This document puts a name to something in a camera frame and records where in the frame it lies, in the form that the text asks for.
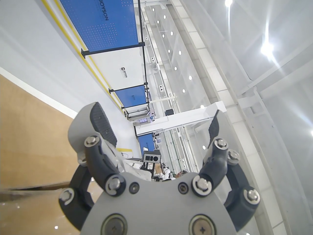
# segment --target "blue wall panel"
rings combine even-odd
[[[89,51],[138,44],[133,0],[60,0]]]
[[[154,147],[152,133],[138,136],[138,141],[140,144],[141,155],[143,155],[144,147],[148,148],[148,151],[154,151],[155,147]]]
[[[144,85],[115,92],[124,107],[137,106],[146,103]]]

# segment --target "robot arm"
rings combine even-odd
[[[209,129],[210,153],[199,174],[148,182],[136,170],[125,172],[100,104],[87,105],[68,132],[80,165],[59,197],[65,216],[83,235],[235,235],[255,213],[260,196],[249,186],[238,164],[239,154],[228,148],[229,136],[221,132],[227,128],[221,125],[224,118],[217,111]],[[225,175],[232,191],[222,204],[214,189]],[[104,190],[95,204],[87,192],[91,177]]]

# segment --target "ceiling light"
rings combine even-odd
[[[272,56],[272,52],[274,50],[274,46],[268,42],[265,42],[261,47],[261,53],[267,57]]]
[[[231,6],[232,3],[233,3],[233,0],[225,0],[225,5],[228,8]]]

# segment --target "hex bolt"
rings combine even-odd
[[[121,186],[121,181],[119,180],[119,178],[114,178],[109,182],[109,189],[111,190],[117,190],[119,189]]]
[[[60,195],[60,199],[63,201],[63,202],[66,202],[67,200],[69,200],[71,198],[71,194],[68,192],[68,191],[64,191],[61,193]]]
[[[249,190],[247,197],[251,201],[256,201],[258,199],[258,193],[256,190]]]
[[[252,205],[257,205],[260,202],[260,194],[255,189],[244,189],[244,197],[246,201]]]
[[[237,160],[238,159],[238,153],[235,151],[228,151],[228,156],[230,160]]]
[[[226,150],[228,148],[227,142],[223,139],[216,139],[214,145],[220,150]]]
[[[217,144],[220,146],[220,147],[226,147],[227,143],[223,140],[223,139],[219,139],[217,141]]]
[[[59,199],[64,202],[64,205],[68,205],[73,201],[75,192],[73,188],[66,188],[59,195]]]
[[[99,142],[100,139],[98,136],[94,137],[94,136],[89,136],[85,139],[84,141],[84,145],[85,147],[92,147],[94,146],[97,142]]]
[[[209,189],[209,183],[204,178],[200,178],[196,182],[196,186],[197,186],[197,188],[201,189],[202,191],[206,191]]]

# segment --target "textured grip pad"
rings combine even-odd
[[[95,131],[99,132],[104,140],[116,147],[117,139],[99,102],[95,103],[90,112],[90,121]]]

